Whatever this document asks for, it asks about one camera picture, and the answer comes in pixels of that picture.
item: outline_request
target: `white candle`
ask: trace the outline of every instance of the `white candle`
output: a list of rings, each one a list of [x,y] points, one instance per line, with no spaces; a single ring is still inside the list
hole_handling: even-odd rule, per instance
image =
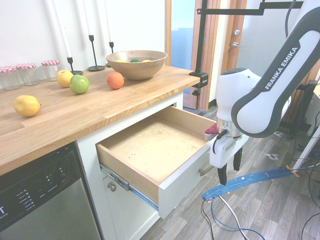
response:
[[[88,13],[87,13],[87,7],[85,5],[85,0],[83,0],[82,2],[83,2],[83,7],[84,7],[84,15],[85,15],[85,20],[86,20],[86,26],[88,28],[88,33],[89,33],[89,35],[93,35],[92,31],[90,29],[90,25],[89,25],[89,18],[88,18]]]
[[[106,15],[106,25],[108,27],[109,42],[112,42],[111,34],[110,34],[109,19],[108,19],[107,0],[104,0],[104,6],[105,6],[105,15]]]
[[[52,0],[52,3],[53,3],[56,19],[58,20],[58,24],[59,24],[59,28],[60,28],[60,32],[61,32],[61,36],[62,36],[62,40],[63,40],[63,44],[64,44],[64,48],[65,48],[65,51],[66,51],[66,57],[67,58],[71,58],[71,52],[70,52],[70,48],[69,48],[66,32],[65,32],[64,26],[62,25],[62,22],[61,22],[61,19],[60,19],[60,16],[59,16],[59,10],[57,8],[56,1]]]

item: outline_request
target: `glass jar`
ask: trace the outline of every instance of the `glass jar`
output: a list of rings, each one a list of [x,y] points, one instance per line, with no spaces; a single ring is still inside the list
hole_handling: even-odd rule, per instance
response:
[[[11,91],[21,87],[16,70],[14,66],[0,67],[0,84],[4,90]]]
[[[46,78],[49,82],[57,81],[57,73],[60,71],[60,62],[58,60],[43,61],[42,66],[44,67]]]
[[[16,66],[26,86],[37,85],[40,83],[37,76],[36,66],[37,65],[35,63],[24,63]]]

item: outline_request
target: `cabinet door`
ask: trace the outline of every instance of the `cabinet door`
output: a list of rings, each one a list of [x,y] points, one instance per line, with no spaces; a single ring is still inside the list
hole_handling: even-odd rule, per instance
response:
[[[159,219],[158,212],[110,177],[103,183],[117,240],[139,240]]]

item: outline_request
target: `wooden bowl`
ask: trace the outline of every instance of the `wooden bowl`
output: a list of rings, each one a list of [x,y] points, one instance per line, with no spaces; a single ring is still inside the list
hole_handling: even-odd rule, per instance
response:
[[[109,54],[106,60],[110,66],[130,80],[143,80],[151,78],[165,64],[168,54],[161,51],[151,50],[133,50],[120,51]],[[141,62],[130,62],[132,59],[138,59]]]

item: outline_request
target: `blue cable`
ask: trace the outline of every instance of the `blue cable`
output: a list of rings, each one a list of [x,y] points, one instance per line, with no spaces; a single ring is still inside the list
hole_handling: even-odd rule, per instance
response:
[[[234,227],[234,226],[229,226],[227,224],[224,224],[223,222],[219,221],[219,219],[216,217],[215,215],[215,211],[214,211],[214,202],[216,200],[216,197],[213,199],[212,203],[211,203],[211,213],[212,213],[212,216],[214,219],[216,219],[219,223],[221,223],[222,225],[228,227],[228,228],[231,228],[231,229],[236,229],[236,230],[248,230],[248,231],[252,231],[252,232],[255,232],[256,234],[258,234],[263,240],[266,240],[264,238],[264,236],[262,236],[261,233],[257,232],[256,230],[254,229],[250,229],[250,228],[239,228],[239,227]]]

